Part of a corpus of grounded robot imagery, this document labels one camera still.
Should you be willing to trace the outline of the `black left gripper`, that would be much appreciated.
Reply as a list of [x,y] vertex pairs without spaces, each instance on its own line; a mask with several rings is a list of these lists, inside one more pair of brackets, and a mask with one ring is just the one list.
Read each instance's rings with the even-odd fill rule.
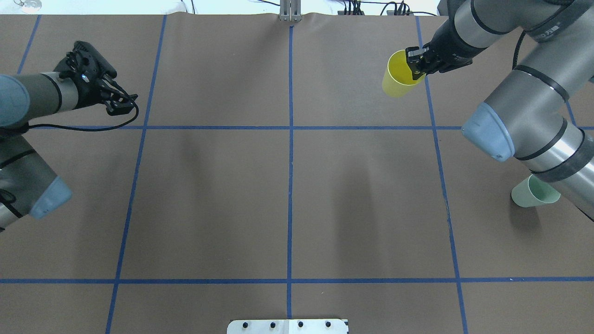
[[106,84],[106,78],[113,79],[113,73],[100,71],[98,73],[72,74],[72,82],[77,89],[77,104],[73,109],[82,109],[95,104],[104,104],[109,116],[125,116],[136,107],[138,94],[112,95],[112,89]]

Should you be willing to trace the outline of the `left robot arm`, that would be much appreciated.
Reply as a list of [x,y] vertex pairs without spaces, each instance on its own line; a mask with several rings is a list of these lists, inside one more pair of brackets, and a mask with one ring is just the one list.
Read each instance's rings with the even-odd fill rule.
[[81,132],[119,129],[130,121],[107,127],[75,127],[34,120],[104,105],[110,116],[139,116],[137,94],[128,93],[111,75],[87,71],[50,71],[1,76],[1,230],[21,218],[41,219],[68,202],[72,190],[30,143],[34,129]]

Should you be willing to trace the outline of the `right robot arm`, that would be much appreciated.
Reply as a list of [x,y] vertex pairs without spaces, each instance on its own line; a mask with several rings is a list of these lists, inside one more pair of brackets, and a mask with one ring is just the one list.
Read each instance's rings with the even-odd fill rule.
[[462,126],[497,161],[516,158],[532,175],[593,218],[593,138],[558,113],[593,81],[591,0],[466,0],[422,46],[407,47],[418,79],[472,63],[502,36],[522,28],[535,48]]

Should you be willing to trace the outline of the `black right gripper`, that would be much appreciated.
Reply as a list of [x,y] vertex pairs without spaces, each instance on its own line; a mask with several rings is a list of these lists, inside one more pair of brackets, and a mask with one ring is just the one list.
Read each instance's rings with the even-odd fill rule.
[[448,19],[433,34],[423,47],[411,46],[405,49],[405,59],[412,80],[436,72],[445,73],[473,63],[474,48],[463,42]]

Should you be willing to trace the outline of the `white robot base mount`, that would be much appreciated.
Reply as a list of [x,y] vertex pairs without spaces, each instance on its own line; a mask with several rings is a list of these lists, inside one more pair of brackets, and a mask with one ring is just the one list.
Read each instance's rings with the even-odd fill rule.
[[348,334],[348,321],[342,319],[258,319],[236,320],[227,334]]

